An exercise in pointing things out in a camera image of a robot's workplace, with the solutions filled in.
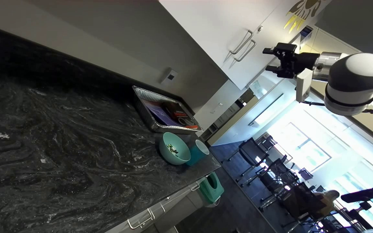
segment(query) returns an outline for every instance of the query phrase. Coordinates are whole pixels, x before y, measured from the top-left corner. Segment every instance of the blue mug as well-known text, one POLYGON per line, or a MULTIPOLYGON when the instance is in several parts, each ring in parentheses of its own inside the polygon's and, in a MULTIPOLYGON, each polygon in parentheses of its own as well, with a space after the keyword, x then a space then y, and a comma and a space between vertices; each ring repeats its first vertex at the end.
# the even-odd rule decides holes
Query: blue mug
POLYGON ((195 140, 194 145, 189 149, 189 151, 191 152, 191 159, 186 162, 189 166, 196 164, 200 159, 204 158, 205 155, 210 154, 206 145, 198 139, 195 140))

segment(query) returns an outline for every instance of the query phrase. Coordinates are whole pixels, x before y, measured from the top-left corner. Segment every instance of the ceiling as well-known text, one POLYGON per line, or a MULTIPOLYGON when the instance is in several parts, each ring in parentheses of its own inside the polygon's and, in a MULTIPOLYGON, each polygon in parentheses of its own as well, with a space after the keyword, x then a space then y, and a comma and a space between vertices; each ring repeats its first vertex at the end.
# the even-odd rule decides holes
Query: ceiling
POLYGON ((373 53, 373 1, 333 0, 316 26, 362 52, 373 53))

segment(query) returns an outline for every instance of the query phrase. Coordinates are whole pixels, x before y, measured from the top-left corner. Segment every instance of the blonde hair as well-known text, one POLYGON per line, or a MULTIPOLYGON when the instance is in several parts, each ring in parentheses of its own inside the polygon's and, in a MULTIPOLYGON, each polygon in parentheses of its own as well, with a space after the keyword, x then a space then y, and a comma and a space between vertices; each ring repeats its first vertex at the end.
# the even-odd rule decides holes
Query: blonde hair
POLYGON ((328 190, 328 191, 323 192, 323 196, 325 196, 327 199, 329 199, 332 202, 336 200, 336 198, 338 198, 339 195, 340 195, 339 192, 336 190, 328 190))

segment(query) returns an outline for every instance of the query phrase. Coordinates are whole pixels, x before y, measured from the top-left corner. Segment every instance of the purple book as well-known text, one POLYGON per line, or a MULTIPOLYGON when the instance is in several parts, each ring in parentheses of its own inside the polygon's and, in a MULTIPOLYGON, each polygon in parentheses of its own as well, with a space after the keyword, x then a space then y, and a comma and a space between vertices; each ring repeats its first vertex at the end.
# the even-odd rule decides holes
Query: purple book
POLYGON ((155 118, 157 118, 159 121, 163 122, 167 126, 179 126, 183 127, 182 125, 178 124, 166 112, 161 108, 160 104, 157 102, 151 102, 148 100, 142 99, 143 103, 147 106, 149 111, 152 112, 152 115, 154 115, 155 118))

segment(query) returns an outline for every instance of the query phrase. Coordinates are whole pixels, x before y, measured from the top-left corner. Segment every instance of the thermostat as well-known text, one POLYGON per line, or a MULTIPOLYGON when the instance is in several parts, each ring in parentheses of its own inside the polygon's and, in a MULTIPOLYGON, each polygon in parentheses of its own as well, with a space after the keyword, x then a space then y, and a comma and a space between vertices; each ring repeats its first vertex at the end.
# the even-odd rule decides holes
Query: thermostat
POLYGON ((167 72, 165 72, 164 78, 161 81, 162 85, 170 85, 174 78, 178 75, 178 72, 174 71, 173 69, 169 68, 167 72))

